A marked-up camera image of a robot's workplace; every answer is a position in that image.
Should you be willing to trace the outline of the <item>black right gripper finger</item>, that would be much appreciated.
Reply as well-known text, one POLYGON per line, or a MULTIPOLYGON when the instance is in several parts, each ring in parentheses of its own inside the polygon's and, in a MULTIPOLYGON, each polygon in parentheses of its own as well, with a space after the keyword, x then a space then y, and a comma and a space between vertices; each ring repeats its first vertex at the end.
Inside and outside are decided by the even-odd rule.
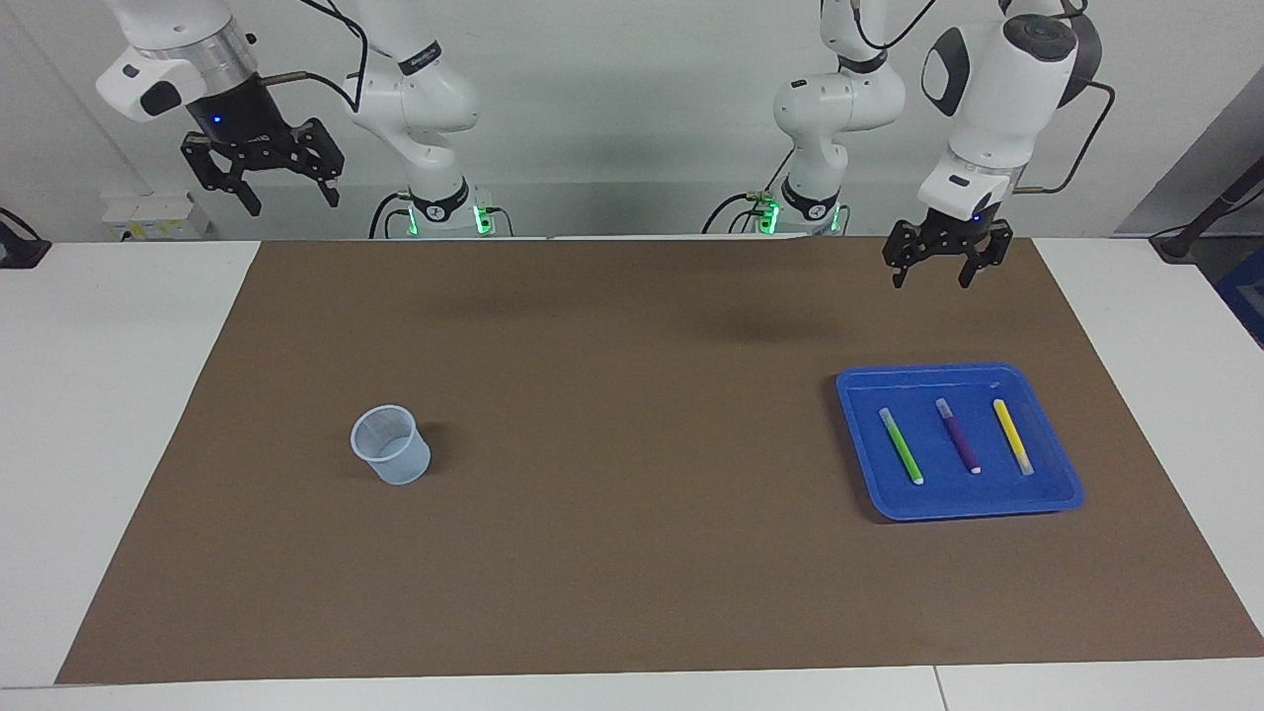
POLYGON ((230 159, 229 170, 225 171, 214 158, 216 148, 217 144, 201 133, 187 133, 181 144, 187 164, 204 189, 234 195, 252 218, 258 218, 262 202, 243 177, 245 166, 239 159, 230 159))
POLYGON ((337 206, 343 197, 336 189, 336 180, 343 175, 344 154, 327 127, 319 118, 308 118, 302 125, 289 130, 289 138, 295 143, 289 149, 289 161, 295 163, 297 175, 315 181, 325 202, 337 206))

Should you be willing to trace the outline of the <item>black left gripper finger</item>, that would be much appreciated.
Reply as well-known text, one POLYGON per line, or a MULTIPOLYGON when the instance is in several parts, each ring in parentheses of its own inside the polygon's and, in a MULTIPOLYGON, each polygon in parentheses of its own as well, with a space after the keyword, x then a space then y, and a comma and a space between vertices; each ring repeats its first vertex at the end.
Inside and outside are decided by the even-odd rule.
POLYGON ((968 288, 976 275, 988 267, 1001 266, 1012 238, 1014 230, 1007 221, 994 221, 988 230, 963 237, 959 245, 964 263, 958 276, 959 286, 968 288))
POLYGON ((921 242, 921 225, 897 220, 884 244, 884 261, 891 269, 894 288, 902 288, 913 266, 927 261, 927 244, 921 242))

